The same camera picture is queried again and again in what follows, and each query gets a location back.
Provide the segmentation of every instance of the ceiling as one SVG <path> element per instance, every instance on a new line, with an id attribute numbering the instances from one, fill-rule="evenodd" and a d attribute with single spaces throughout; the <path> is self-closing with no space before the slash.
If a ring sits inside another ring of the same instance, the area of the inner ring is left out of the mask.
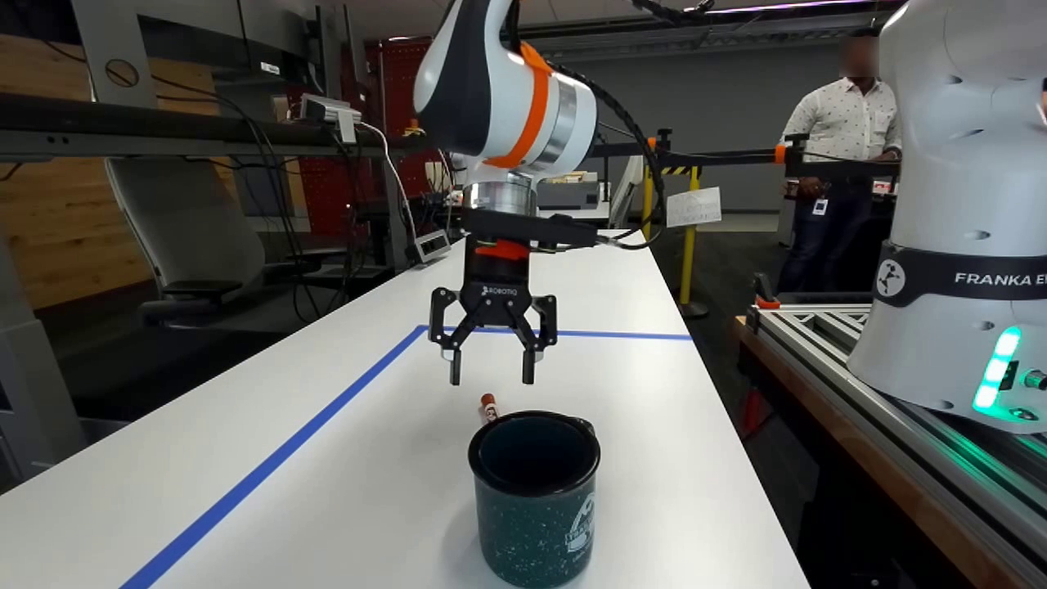
<path id="1" fill-rule="evenodd" d="M 698 0 L 662 0 L 662 8 L 683 11 Z M 380 36 L 431 36 L 447 0 L 346 0 L 352 34 Z M 777 15 L 777 13 L 822 13 L 822 11 L 874 11 L 897 8 L 897 0 L 712 0 L 709 15 Z M 578 36 L 604 34 L 609 27 L 643 27 L 651 13 L 632 0 L 521 0 L 521 27 L 532 36 Z"/>

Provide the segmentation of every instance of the white shirt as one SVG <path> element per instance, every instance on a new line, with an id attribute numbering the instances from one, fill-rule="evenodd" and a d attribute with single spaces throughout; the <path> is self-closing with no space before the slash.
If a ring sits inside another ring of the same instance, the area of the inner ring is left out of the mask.
<path id="1" fill-rule="evenodd" d="M 852 77 L 829 81 L 807 92 L 784 133 L 807 133 L 805 161 L 869 161 L 884 148 L 901 148 L 897 98 L 886 81 L 861 92 Z"/>

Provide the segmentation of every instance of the black pants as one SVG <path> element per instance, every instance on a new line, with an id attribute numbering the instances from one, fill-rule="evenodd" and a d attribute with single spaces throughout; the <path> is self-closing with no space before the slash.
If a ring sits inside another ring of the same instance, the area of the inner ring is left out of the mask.
<path id="1" fill-rule="evenodd" d="M 868 184 L 837 184 L 824 200 L 822 214 L 800 200 L 778 292 L 874 292 L 893 206 L 874 203 Z"/>

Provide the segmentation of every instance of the green light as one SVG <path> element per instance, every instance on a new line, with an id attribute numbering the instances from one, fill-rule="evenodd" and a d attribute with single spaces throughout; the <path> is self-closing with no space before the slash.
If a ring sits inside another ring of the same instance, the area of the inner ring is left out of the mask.
<path id="1" fill-rule="evenodd" d="M 1012 323 L 1012 327 L 994 340 L 990 361 L 989 361 L 989 366 L 985 366 L 985 374 L 982 374 L 982 387 L 977 387 L 977 394 L 974 394 L 974 408 L 989 412 L 989 408 L 998 404 L 1002 384 L 1004 384 L 1004 377 L 1009 377 L 1009 364 L 1013 361 L 1018 348 L 1022 348 L 1022 327 Z"/>
<path id="2" fill-rule="evenodd" d="M 994 356 L 1013 356 L 1022 348 L 1022 327 L 1012 323 L 998 340 L 994 340 Z"/>
<path id="3" fill-rule="evenodd" d="M 977 408 L 990 408 L 990 405 L 994 405 L 994 395 L 998 395 L 994 387 L 982 387 L 977 395 L 974 395 L 974 405 L 977 405 Z"/>
<path id="4" fill-rule="evenodd" d="M 985 370 L 982 384 L 998 387 L 1004 377 L 1009 377 L 1009 364 L 994 356 L 994 361 L 989 361 L 989 370 Z"/>

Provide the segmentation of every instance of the green cup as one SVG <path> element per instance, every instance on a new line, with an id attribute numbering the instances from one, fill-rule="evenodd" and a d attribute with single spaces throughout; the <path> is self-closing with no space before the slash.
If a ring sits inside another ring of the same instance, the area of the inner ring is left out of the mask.
<path id="1" fill-rule="evenodd" d="M 599 440 L 556 412 L 511 412 L 468 446 L 480 551 L 511 585 L 564 585 L 592 557 Z"/>

